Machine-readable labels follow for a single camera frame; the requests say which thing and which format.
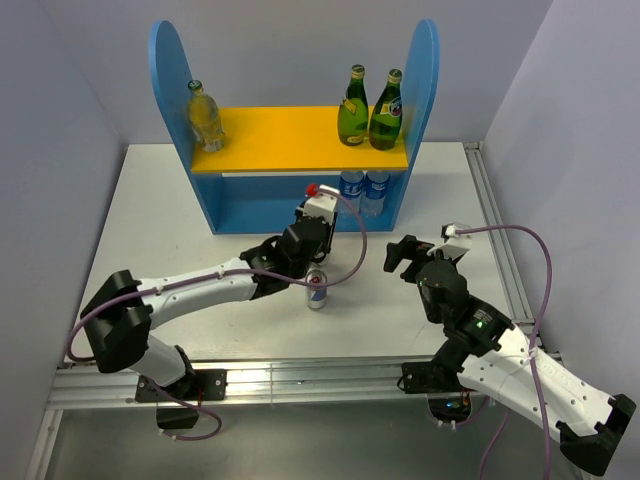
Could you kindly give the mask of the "green Perrier bottle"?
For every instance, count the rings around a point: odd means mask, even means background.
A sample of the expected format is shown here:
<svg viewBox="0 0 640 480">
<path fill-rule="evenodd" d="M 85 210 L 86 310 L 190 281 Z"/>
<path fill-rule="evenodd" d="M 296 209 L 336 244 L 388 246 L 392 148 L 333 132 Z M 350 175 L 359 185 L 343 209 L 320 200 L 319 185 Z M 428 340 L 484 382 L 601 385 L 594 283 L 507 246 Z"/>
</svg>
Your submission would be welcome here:
<svg viewBox="0 0 640 480">
<path fill-rule="evenodd" d="M 369 142 L 376 150 L 392 149 L 400 134 L 403 119 L 401 81 L 402 72 L 391 69 L 386 86 L 373 109 L 369 122 Z"/>
<path fill-rule="evenodd" d="M 351 67 L 351 78 L 338 111 L 338 136 L 346 146 L 360 145 L 367 133 L 369 107 L 364 87 L 365 67 Z"/>
</svg>

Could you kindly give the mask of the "clear Chang bottle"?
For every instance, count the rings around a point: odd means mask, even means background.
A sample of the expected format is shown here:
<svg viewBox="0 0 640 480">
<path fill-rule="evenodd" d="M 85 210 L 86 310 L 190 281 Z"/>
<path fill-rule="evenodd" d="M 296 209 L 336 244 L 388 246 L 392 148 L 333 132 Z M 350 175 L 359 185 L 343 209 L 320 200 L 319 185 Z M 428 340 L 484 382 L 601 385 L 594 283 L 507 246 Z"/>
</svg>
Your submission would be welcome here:
<svg viewBox="0 0 640 480">
<path fill-rule="evenodd" d="M 221 151 L 226 143 L 226 135 L 217 103 L 204 91 L 199 80 L 190 80 L 188 89 L 191 98 L 187 115 L 197 143 L 206 152 Z"/>
</svg>

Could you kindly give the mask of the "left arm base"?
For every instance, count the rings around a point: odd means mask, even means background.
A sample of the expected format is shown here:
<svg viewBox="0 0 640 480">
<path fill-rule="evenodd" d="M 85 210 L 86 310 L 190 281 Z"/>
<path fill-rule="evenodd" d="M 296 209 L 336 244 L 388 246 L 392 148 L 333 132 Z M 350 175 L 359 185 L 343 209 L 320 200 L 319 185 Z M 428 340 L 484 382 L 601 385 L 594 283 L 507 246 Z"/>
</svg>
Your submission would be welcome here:
<svg viewBox="0 0 640 480">
<path fill-rule="evenodd" d="M 201 416 L 205 401 L 222 401 L 225 398 L 227 371 L 204 369 L 189 371 L 182 379 L 166 387 L 156 386 L 145 376 L 138 378 L 136 403 L 172 402 L 176 407 L 156 407 L 156 424 L 163 432 L 175 433 L 191 430 Z"/>
</svg>

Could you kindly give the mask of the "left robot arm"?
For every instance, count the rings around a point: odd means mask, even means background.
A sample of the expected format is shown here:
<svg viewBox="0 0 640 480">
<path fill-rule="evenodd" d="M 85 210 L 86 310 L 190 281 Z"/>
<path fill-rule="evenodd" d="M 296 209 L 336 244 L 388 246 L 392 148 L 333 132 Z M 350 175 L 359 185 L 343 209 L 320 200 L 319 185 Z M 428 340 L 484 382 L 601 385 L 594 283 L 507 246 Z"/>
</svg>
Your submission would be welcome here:
<svg viewBox="0 0 640 480">
<path fill-rule="evenodd" d="M 165 279 L 136 280 L 128 270 L 108 277 L 81 314 L 100 372 L 131 369 L 172 399 L 194 389 L 196 374 L 184 350 L 152 330 L 215 305 L 257 300 L 302 280 L 330 252 L 334 222 L 297 214 L 282 234 L 216 267 Z"/>
</svg>

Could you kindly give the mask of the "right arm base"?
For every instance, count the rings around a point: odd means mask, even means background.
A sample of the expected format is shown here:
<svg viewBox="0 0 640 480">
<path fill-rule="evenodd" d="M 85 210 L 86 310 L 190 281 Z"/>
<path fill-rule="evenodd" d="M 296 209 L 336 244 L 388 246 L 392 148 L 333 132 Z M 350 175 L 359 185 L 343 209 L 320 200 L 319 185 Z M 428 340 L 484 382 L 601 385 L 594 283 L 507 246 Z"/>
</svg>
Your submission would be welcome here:
<svg viewBox="0 0 640 480">
<path fill-rule="evenodd" d="M 425 395 L 438 425 L 470 424 L 489 406 L 487 397 L 474 397 L 471 389 L 461 385 L 456 373 L 432 361 L 402 363 L 396 386 L 406 395 Z"/>
</svg>

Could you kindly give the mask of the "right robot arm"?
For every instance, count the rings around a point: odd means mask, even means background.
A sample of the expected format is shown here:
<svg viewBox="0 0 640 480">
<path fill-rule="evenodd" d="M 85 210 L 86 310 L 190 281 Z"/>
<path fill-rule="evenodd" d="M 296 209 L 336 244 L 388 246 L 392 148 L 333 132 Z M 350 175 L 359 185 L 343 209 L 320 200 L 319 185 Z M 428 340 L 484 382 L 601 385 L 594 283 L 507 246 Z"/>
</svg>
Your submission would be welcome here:
<svg viewBox="0 0 640 480">
<path fill-rule="evenodd" d="M 441 245 L 407 235 L 386 247 L 383 269 L 416 286 L 427 320 L 443 328 L 445 342 L 429 361 L 405 362 L 400 388 L 407 394 L 474 390 L 540 427 L 562 454 L 592 475 L 605 474 L 636 410 L 626 395 L 610 395 L 579 379 L 496 307 L 472 295 L 457 264 L 468 241 L 449 236 Z"/>
</svg>

